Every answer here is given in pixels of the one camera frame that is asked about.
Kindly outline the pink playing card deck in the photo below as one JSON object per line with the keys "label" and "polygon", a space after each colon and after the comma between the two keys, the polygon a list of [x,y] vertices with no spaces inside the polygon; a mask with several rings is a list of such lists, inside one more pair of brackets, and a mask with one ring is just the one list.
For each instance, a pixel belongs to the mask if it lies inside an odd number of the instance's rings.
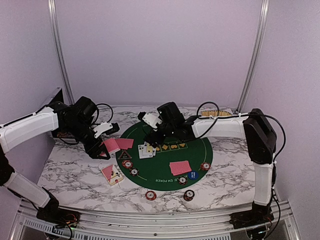
{"label": "pink playing card deck", "polygon": [[106,146],[109,154],[114,154],[121,150],[115,138],[109,138],[103,144]]}

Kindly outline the black triangular all-in button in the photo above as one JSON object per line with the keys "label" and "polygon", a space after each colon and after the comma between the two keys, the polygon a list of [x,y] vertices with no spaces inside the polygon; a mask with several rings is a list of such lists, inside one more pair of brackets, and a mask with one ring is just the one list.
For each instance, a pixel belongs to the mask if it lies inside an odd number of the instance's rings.
{"label": "black triangular all-in button", "polygon": [[123,161],[123,160],[130,160],[130,159],[132,159],[132,157],[126,150],[123,149],[121,154],[119,155],[119,157],[117,159],[119,161]]}

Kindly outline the nine of spades card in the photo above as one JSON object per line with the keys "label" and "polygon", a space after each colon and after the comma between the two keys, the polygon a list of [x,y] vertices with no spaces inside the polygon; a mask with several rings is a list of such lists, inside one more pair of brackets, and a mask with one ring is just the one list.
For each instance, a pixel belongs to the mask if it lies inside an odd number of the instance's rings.
{"label": "nine of spades card", "polygon": [[140,159],[147,159],[153,157],[152,153],[147,151],[147,146],[144,144],[138,145],[138,155]]}

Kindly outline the dark chips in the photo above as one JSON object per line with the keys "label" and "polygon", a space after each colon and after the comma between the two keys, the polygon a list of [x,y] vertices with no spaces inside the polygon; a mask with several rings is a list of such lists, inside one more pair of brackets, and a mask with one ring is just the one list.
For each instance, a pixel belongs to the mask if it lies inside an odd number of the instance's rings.
{"label": "dark chips", "polygon": [[132,176],[137,176],[139,174],[139,170],[137,168],[132,168],[129,173]]}
{"label": "dark chips", "polygon": [[178,183],[180,185],[186,185],[188,183],[188,179],[185,176],[181,176],[178,178]]}

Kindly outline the blue small blind button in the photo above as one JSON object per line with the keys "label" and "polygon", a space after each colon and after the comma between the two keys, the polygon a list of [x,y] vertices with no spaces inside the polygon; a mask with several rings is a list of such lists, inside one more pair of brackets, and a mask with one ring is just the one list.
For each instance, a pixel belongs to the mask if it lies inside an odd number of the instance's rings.
{"label": "blue small blind button", "polygon": [[199,178],[199,173],[197,171],[195,171],[195,170],[192,170],[187,174],[187,177],[190,180],[197,180]]}

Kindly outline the dark red poker chip stack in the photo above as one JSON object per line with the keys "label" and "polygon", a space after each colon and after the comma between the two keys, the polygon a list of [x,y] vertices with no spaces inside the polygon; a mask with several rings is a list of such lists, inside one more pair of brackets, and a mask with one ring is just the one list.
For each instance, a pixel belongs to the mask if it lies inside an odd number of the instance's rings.
{"label": "dark red poker chip stack", "polygon": [[183,194],[183,199],[187,202],[192,201],[194,197],[195,197],[195,192],[190,189],[186,190]]}

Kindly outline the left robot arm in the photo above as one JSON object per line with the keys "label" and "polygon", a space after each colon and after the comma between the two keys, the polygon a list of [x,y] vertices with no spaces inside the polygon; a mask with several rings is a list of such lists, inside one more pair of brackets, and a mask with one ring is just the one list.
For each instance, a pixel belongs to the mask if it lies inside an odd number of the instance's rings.
{"label": "left robot arm", "polygon": [[36,112],[0,126],[0,185],[31,201],[53,223],[63,219],[59,202],[45,189],[39,187],[15,171],[6,158],[18,145],[59,129],[72,134],[81,142],[87,155],[92,159],[110,158],[101,135],[118,131],[118,125],[103,122],[93,126],[93,114],[98,107],[91,99],[82,96],[75,104],[66,105],[60,101],[51,102]]}

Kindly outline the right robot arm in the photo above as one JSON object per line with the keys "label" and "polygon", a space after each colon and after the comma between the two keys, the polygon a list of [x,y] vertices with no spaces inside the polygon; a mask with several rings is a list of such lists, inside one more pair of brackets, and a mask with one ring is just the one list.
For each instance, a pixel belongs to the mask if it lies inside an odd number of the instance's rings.
{"label": "right robot arm", "polygon": [[247,219],[258,224],[267,216],[272,202],[272,188],[275,181],[275,157],[277,135],[270,117],[259,108],[249,113],[230,116],[200,116],[185,118],[175,102],[165,103],[157,108],[158,115],[141,112],[138,119],[151,130],[144,140],[157,147],[166,138],[176,138],[182,143],[209,137],[244,139],[255,171],[255,193],[252,209]]}

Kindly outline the white red card box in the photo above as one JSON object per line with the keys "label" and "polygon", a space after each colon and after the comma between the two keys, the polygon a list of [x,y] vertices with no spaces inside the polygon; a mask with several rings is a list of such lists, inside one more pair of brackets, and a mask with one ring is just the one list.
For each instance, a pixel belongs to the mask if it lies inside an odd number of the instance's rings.
{"label": "white red card box", "polygon": [[101,172],[110,186],[118,184],[124,179],[123,175],[119,172],[114,164],[104,167]]}

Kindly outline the woven bamboo tray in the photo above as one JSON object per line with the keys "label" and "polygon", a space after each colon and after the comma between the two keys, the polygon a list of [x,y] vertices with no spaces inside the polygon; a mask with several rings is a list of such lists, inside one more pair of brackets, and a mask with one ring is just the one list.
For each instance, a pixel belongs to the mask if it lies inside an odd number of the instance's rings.
{"label": "woven bamboo tray", "polygon": [[202,117],[227,117],[227,116],[232,116],[232,112],[228,112],[225,110],[204,110],[201,112]]}

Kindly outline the aluminium poker chip case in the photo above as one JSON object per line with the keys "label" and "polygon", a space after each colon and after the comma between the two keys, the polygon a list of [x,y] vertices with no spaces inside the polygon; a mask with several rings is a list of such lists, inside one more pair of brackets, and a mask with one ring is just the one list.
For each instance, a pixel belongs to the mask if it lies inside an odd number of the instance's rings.
{"label": "aluminium poker chip case", "polygon": [[[44,100],[44,102],[41,104],[41,107],[44,105],[48,105],[53,102],[62,102],[64,103],[64,96],[63,96],[63,89],[62,87],[58,86],[56,87],[52,93],[48,95],[48,97]],[[56,129],[54,131],[47,133],[50,137],[55,139],[66,139],[68,141],[76,142],[74,139],[74,136],[67,132],[61,132],[59,129]]]}

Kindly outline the left aluminium frame post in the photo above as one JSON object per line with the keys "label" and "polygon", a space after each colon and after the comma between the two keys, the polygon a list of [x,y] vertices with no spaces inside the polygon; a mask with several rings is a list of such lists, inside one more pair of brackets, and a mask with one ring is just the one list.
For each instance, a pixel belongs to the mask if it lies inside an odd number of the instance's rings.
{"label": "left aluminium frame post", "polygon": [[70,104],[74,104],[75,98],[72,92],[72,87],[71,87],[71,83],[70,83],[70,79],[69,79],[69,75],[66,67],[66,61],[64,58],[55,0],[48,0],[48,11],[49,11],[49,17],[50,17],[50,22],[52,27],[55,50],[57,54],[61,76],[62,76],[62,82],[66,92],[66,97]]}

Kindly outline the aluminium frame post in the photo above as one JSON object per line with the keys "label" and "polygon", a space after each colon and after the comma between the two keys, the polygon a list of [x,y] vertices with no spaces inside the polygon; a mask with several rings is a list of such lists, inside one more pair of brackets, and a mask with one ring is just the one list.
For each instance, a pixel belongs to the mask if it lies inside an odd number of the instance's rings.
{"label": "aluminium frame post", "polygon": [[71,83],[70,83],[70,79],[69,79],[69,75],[66,67],[66,61],[64,58],[55,0],[48,0],[48,11],[49,11],[49,17],[50,17],[50,22],[52,27],[55,50],[57,54],[61,76],[62,76],[62,82],[66,92],[66,97],[70,104],[74,104],[75,98],[72,92],[72,87],[71,87]]}
{"label": "aluminium frame post", "polygon": [[236,110],[238,112],[241,112],[244,109],[246,100],[248,98],[250,87],[254,79],[254,74],[257,66],[257,62],[259,59],[259,55],[262,49],[263,40],[265,36],[266,26],[267,26],[267,19],[268,19],[268,13],[269,13],[269,6],[270,1],[269,0],[262,0],[261,1],[261,8],[260,8],[260,14],[259,14],[259,20],[257,25],[257,31],[256,36],[254,40],[253,50],[248,66],[248,70],[246,73],[244,86],[242,88],[242,92],[236,107]]}

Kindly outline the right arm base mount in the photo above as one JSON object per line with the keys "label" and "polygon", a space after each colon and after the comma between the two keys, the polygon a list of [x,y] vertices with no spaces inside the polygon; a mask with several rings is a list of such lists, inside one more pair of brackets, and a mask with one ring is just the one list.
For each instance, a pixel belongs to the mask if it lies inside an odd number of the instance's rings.
{"label": "right arm base mount", "polygon": [[230,214],[229,223],[233,225],[234,229],[241,229],[268,223],[274,219],[272,213],[262,216],[260,214],[255,214],[252,210],[247,210]]}

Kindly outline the right aluminium frame post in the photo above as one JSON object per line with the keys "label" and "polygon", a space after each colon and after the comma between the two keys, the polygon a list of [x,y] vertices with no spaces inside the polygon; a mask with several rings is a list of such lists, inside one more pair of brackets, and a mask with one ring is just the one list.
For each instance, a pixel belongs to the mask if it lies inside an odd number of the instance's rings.
{"label": "right aluminium frame post", "polygon": [[267,26],[267,19],[268,19],[268,13],[269,13],[269,6],[270,1],[269,0],[262,0],[261,1],[261,8],[260,8],[260,14],[259,14],[259,20],[257,25],[257,31],[256,36],[254,40],[253,50],[248,66],[248,70],[246,73],[244,86],[242,88],[242,92],[236,107],[236,110],[238,112],[241,112],[244,109],[246,100],[248,98],[250,87],[254,79],[254,74],[257,66],[257,62],[259,59],[259,55],[262,49],[263,40],[265,36],[266,26]]}

